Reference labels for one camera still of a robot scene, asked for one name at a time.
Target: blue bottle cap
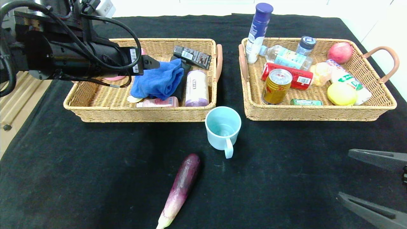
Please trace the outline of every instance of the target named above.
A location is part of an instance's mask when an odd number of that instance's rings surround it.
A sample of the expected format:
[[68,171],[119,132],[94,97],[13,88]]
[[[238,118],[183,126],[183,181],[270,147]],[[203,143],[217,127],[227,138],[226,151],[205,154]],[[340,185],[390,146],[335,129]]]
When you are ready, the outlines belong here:
[[315,47],[315,44],[317,43],[317,40],[315,38],[312,37],[308,37],[308,36],[302,36],[301,40],[300,40],[300,46],[302,48],[311,50]]
[[273,7],[268,3],[259,3],[256,5],[256,14],[254,15],[254,20],[260,22],[267,22],[270,20],[271,13],[273,12]]

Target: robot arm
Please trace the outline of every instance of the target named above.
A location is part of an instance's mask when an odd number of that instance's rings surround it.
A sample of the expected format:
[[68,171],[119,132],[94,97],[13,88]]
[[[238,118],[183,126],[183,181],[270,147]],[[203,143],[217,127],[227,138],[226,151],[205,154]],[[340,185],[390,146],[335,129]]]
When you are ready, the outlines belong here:
[[[141,55],[140,42],[129,27],[104,17],[113,13],[110,0],[8,0],[2,4],[1,82],[9,83],[1,96],[14,89],[20,70],[38,79],[90,81],[118,88],[129,85],[132,75],[158,68],[158,61]],[[99,37],[93,20],[123,27],[137,47],[119,47]],[[117,75],[128,75],[129,81],[117,86],[94,79]]]

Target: black table cover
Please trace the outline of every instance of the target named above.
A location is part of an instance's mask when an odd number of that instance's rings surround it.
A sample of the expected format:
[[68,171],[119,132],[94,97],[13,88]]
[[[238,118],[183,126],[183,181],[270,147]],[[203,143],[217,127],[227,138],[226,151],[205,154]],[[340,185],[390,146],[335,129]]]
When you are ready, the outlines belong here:
[[[62,106],[72,83],[55,81],[1,159],[1,228],[155,228],[189,153],[203,167],[170,228],[374,228],[340,204],[339,191],[407,212],[400,174],[347,156],[352,148],[407,152],[407,104],[397,90],[386,83],[398,106],[374,122],[248,120],[238,45],[252,17],[119,18],[140,37],[223,45],[217,105],[242,118],[232,159],[209,145],[204,123],[84,123]],[[96,30],[130,37],[110,24]],[[272,16],[267,37],[303,35],[349,39],[365,52],[338,18]]]

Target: red apple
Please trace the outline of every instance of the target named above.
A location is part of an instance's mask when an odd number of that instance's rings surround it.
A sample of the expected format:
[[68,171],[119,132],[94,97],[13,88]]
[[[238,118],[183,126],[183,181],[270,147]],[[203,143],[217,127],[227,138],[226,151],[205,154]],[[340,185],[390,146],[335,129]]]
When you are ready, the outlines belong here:
[[332,45],[328,51],[328,59],[333,59],[338,64],[346,63],[353,54],[353,48],[349,43],[340,42]]

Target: mug handle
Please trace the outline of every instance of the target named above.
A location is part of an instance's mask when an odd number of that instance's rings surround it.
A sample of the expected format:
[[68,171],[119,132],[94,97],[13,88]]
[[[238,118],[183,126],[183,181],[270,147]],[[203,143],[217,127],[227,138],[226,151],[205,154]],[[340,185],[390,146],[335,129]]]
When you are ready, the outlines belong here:
[[230,138],[226,139],[226,146],[225,146],[225,157],[229,159],[233,156],[233,145]]

